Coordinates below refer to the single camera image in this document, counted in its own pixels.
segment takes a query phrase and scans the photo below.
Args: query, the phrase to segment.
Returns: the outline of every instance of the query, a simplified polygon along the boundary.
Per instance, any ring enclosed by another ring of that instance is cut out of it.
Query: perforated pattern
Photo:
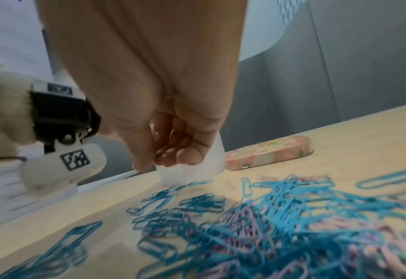
[[[296,11],[306,0],[277,0],[282,15],[282,23],[288,26]]]

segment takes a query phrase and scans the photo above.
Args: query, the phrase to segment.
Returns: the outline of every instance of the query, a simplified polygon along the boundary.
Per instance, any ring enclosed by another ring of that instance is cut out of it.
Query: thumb
[[[157,151],[149,124],[140,129],[124,125],[116,129],[134,157],[133,168],[136,171],[146,170],[154,162]]]

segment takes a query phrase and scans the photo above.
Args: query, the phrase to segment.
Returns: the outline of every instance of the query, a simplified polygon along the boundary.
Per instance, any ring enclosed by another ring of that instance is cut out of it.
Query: table surface
[[[239,201],[241,189],[230,191],[225,182],[239,185],[241,177],[258,175],[285,178],[329,175],[340,189],[355,189],[355,182],[406,169],[406,106],[307,131],[315,152],[307,157],[214,177],[206,192]],[[145,197],[159,188],[157,172],[102,185],[0,226],[0,259],[35,243],[91,214],[130,198]]]

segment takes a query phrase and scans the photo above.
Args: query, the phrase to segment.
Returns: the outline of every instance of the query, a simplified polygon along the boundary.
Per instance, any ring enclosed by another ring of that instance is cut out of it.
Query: black cable
[[[27,157],[21,157],[21,156],[5,156],[5,157],[0,157],[1,160],[21,160],[22,162],[27,161]]]

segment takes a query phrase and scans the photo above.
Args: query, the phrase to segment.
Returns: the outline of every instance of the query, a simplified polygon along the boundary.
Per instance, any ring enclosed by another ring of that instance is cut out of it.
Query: white plastic part
[[[19,167],[27,193],[43,197],[100,172],[107,164],[94,143],[72,145],[63,150],[29,159]]]
[[[175,165],[169,168],[157,166],[160,182],[164,187],[184,185],[189,182],[211,178],[225,170],[225,149],[220,133],[214,144],[198,165]]]

